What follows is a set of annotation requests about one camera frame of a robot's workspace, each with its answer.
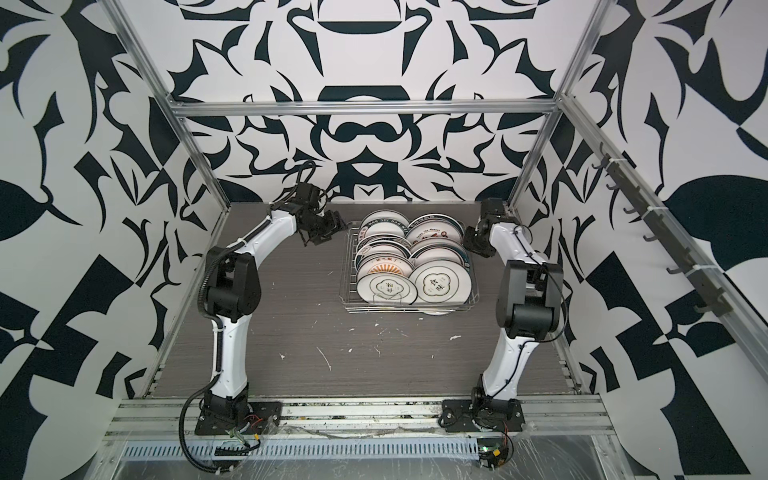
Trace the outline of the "white plate red characters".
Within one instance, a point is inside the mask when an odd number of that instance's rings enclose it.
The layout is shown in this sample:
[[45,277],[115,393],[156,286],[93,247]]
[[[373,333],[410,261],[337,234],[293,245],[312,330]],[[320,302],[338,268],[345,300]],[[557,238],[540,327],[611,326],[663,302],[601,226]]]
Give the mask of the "white plate red characters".
[[427,214],[416,218],[409,224],[406,240],[411,244],[417,244],[431,238],[461,242],[463,235],[463,225],[457,220],[443,214]]

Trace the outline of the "white plate green clover outline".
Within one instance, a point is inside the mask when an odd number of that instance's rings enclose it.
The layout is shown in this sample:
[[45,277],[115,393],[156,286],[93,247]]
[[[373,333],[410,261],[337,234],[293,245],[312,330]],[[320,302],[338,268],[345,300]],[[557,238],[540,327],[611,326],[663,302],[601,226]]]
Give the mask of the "white plate green clover outline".
[[409,276],[417,291],[417,303],[464,304],[472,293],[469,271],[450,260],[432,260]]

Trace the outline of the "wire dish rack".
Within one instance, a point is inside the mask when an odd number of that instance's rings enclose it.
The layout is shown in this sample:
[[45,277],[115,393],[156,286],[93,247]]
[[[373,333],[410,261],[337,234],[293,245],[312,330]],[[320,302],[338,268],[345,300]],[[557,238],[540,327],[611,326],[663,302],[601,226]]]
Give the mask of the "wire dish rack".
[[462,266],[447,259],[427,262],[410,275],[393,272],[362,273],[355,265],[359,224],[347,234],[339,296],[350,313],[420,312],[447,315],[467,311],[479,301],[474,265]]

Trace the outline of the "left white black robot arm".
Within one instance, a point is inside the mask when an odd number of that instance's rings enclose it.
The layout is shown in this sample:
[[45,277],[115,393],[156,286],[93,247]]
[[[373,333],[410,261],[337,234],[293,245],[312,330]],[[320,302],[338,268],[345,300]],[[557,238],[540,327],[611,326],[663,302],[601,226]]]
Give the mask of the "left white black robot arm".
[[247,336],[262,297],[261,264],[296,233],[319,245],[345,229],[336,211],[321,212],[291,204],[272,210],[230,245],[209,250],[197,294],[198,311],[211,321],[214,340],[211,381],[203,390],[206,416],[237,419],[247,415]]

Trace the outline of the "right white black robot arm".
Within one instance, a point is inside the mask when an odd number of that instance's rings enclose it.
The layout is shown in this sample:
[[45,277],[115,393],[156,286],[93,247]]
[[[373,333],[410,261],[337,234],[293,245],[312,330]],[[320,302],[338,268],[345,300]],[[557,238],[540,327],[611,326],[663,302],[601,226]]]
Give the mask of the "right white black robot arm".
[[504,264],[495,307],[500,333],[489,366],[473,390],[476,412],[512,411],[531,355],[553,340],[564,319],[562,268],[536,252],[531,240],[529,229],[499,198],[481,202],[477,224],[463,236],[465,249],[483,258],[497,255]]

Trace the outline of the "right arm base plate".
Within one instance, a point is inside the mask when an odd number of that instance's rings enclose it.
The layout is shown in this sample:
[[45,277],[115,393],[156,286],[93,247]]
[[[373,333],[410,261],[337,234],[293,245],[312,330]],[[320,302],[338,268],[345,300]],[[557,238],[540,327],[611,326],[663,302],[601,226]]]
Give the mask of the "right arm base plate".
[[445,399],[437,422],[447,432],[522,432],[526,419],[518,400]]

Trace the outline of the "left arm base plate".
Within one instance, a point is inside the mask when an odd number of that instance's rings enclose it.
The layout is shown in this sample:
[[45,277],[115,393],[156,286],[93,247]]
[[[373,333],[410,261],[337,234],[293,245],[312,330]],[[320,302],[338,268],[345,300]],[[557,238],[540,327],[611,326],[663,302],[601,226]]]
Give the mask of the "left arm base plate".
[[280,425],[283,403],[257,401],[241,404],[229,412],[204,407],[198,415],[194,433],[198,436],[226,435],[237,429],[245,434],[265,434]]

